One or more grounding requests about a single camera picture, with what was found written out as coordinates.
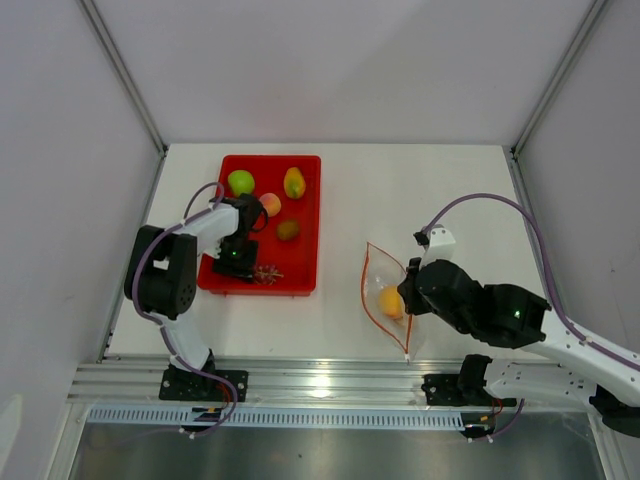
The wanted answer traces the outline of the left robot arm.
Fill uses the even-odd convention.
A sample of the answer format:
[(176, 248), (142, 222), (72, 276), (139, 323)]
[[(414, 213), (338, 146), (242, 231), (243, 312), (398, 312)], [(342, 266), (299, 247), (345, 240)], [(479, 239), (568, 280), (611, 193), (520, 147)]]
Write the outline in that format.
[(254, 196), (219, 196), (203, 210), (179, 223), (141, 227), (126, 273), (124, 294), (136, 313), (158, 326), (170, 352), (170, 363), (184, 370), (182, 388), (197, 400), (216, 390), (217, 376), (205, 368), (213, 359), (192, 313), (203, 254), (213, 259), (215, 273), (253, 280), (258, 242), (250, 235), (268, 223), (262, 203)]

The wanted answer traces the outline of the pink peach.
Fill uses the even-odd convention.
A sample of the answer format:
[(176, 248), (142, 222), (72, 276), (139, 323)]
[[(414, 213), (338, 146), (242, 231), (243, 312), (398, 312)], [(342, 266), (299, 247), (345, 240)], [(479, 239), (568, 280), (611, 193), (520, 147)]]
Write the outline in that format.
[(274, 193), (265, 193), (259, 198), (269, 218), (275, 217), (281, 211), (280, 198)]

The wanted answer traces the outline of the orange yellow fruit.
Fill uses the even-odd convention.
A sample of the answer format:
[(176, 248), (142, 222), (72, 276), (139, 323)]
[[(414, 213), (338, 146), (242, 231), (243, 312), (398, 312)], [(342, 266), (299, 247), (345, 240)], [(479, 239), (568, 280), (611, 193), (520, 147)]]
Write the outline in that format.
[(405, 313), (403, 299), (394, 286), (387, 286), (380, 290), (377, 305), (383, 315), (394, 321), (401, 320)]

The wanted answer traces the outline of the red grape bunch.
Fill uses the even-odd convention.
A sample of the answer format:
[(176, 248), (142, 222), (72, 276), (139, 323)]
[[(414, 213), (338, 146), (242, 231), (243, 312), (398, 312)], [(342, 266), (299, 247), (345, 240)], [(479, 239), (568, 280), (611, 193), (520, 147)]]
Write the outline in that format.
[(253, 282), (258, 285), (274, 285), (284, 278), (275, 265), (261, 265), (254, 269)]

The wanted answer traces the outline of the brown kiwi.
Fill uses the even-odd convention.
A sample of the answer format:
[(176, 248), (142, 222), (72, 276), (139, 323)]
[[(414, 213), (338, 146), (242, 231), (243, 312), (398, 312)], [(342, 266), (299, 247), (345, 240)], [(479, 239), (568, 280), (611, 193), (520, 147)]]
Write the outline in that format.
[(283, 242), (293, 240), (299, 233), (300, 225), (295, 219), (284, 220), (276, 227), (276, 236)]

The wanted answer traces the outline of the yellow green mango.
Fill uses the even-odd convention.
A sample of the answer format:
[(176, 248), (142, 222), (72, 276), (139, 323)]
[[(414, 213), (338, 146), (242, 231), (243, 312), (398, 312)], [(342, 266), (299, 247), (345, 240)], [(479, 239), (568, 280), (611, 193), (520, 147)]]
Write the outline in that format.
[(285, 195), (292, 200), (301, 199), (306, 192), (306, 181), (298, 167), (289, 168), (283, 178)]

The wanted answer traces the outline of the clear zip top bag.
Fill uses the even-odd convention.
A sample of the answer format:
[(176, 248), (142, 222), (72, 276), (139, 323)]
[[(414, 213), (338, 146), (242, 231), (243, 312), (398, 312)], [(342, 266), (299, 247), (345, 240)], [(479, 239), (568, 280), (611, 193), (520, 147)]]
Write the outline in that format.
[(362, 308), (410, 364), (424, 344), (424, 334), (397, 291), (404, 279), (405, 268), (395, 257), (371, 242), (366, 244), (360, 278)]

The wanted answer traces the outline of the red plastic tray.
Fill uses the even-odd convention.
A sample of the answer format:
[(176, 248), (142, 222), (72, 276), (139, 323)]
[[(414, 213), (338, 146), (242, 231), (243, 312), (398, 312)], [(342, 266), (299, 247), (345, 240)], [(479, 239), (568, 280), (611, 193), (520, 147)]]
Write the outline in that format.
[[(306, 192), (299, 200), (289, 199), (284, 192), (283, 178), (291, 167), (298, 167), (306, 181)], [(260, 198), (265, 193), (276, 194), (281, 211), (259, 233), (250, 235), (258, 241), (257, 266), (275, 265), (284, 278), (274, 285), (258, 285), (212, 272), (213, 259), (203, 255), (198, 286), (214, 294), (308, 296), (315, 289), (317, 274), (318, 236), (320, 219), (321, 160), (309, 155), (228, 155), (223, 159), (219, 181), (229, 198), (235, 197), (227, 177), (234, 170), (247, 170), (255, 180), (251, 194)], [(291, 241), (280, 241), (277, 225), (295, 219), (300, 225), (299, 235)]]

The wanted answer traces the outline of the green apple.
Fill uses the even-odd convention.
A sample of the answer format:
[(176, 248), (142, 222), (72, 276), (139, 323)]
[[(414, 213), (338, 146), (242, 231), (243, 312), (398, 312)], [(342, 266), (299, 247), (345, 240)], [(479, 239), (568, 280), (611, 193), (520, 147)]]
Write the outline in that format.
[(247, 170), (234, 170), (228, 177), (227, 182), (235, 197), (243, 194), (251, 195), (255, 189), (255, 180), (253, 175)]

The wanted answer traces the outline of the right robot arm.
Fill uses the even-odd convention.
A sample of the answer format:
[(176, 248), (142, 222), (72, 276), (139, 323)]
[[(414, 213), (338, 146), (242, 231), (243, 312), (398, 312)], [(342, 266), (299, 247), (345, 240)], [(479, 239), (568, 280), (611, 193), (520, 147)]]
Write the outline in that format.
[(411, 260), (397, 288), (410, 315), (433, 314), (491, 347), (548, 359), (524, 365), (468, 354), (456, 374), (425, 376), (428, 404), (466, 407), (522, 400), (583, 407), (610, 429), (639, 435), (639, 356), (591, 333), (573, 332), (542, 297), (516, 285), (481, 285), (447, 260)]

